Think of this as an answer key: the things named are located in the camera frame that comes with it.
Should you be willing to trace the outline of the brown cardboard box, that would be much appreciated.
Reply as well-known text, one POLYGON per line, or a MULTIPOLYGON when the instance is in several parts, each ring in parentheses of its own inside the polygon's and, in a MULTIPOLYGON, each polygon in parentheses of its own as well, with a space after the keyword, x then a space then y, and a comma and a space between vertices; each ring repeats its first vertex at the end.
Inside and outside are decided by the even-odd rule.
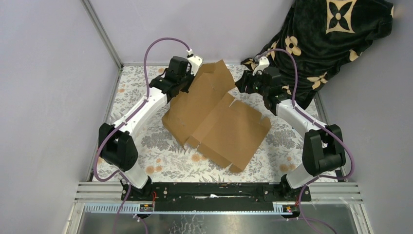
POLYGON ((242 172, 271 129, 260 111, 230 94, 235 81, 225 62, 203 64, 189 92, 180 92, 162 117, 177 142, 233 173, 242 172))

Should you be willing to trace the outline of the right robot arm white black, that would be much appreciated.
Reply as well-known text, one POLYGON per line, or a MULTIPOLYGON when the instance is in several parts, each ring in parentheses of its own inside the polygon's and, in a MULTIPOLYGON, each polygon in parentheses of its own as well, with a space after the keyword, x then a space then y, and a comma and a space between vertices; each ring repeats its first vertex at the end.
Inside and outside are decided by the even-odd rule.
POLYGON ((241 93, 261 95, 265 107, 286 121, 303 139, 302 163, 281 178, 281 198, 293 200, 299 194, 298 188, 346 164, 341 129, 335 124, 327 125, 318 121, 294 104, 281 91, 281 76, 275 74, 273 68, 256 73, 245 70, 235 85, 241 93))

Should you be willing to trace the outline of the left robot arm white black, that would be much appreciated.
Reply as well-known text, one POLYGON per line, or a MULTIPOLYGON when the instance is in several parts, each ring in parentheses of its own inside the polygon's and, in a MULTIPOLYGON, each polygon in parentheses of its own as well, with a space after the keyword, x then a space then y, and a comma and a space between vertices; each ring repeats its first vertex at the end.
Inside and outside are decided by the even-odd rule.
POLYGON ((98 155, 121 172, 139 200, 149 198, 151 181, 138 163, 139 153, 133 139, 159 109, 181 92, 189 91, 202 64, 203 59, 198 55, 173 56, 161 75, 147 81, 147 93, 125 115, 114 124, 104 123, 99 128, 98 155))

